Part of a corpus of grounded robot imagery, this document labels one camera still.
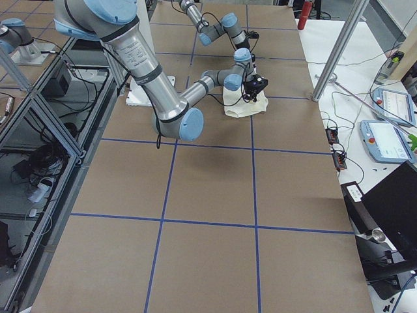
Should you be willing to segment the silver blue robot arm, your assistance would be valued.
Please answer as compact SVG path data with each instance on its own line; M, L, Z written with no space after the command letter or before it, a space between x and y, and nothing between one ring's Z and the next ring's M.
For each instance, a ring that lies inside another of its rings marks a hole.
M250 49L247 32L243 30L235 13L230 12L218 20L213 14L207 12L207 15L213 16L216 20L216 23L211 24L197 7L195 1L171 1L172 7L173 3L178 3L179 12L189 17L197 30L202 45L209 46L223 35L227 35L234 49Z
M113 47L134 81L148 96L154 115L152 125L159 137L194 141L204 126L203 113L195 105L215 87L240 91L244 101L256 101L268 80L255 71L255 56L243 30L231 12L210 24L194 1L180 1L182 12L191 19L200 41L208 46L227 35L235 47L234 64L224 70L208 70L182 93L177 93L154 52L139 30L136 1L55 1L55 28L84 40Z

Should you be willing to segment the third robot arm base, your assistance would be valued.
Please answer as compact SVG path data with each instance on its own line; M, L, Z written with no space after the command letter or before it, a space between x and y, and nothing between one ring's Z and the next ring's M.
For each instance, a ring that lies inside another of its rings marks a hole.
M17 65L40 66L55 52L55 44L36 41L19 18L1 21L1 48Z

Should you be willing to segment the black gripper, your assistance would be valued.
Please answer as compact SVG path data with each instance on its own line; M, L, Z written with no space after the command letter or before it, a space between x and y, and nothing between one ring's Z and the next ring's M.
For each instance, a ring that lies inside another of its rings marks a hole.
M257 102L258 94L268 85L268 80L259 74L254 74L246 81L246 93L244 101Z

